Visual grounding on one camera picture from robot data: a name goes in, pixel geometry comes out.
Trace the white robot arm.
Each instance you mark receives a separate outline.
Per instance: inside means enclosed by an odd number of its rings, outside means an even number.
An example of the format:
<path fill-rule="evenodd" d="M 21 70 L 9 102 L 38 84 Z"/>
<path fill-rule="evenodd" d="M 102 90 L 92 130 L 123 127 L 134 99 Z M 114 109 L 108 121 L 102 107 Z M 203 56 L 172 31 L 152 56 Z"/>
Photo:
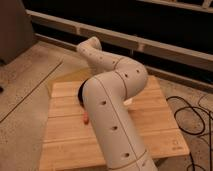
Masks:
<path fill-rule="evenodd" d="M 77 45 L 94 75 L 82 87 L 83 105 L 109 171 L 158 171 L 124 102 L 146 86 L 140 62 L 102 50 L 98 38 Z"/>

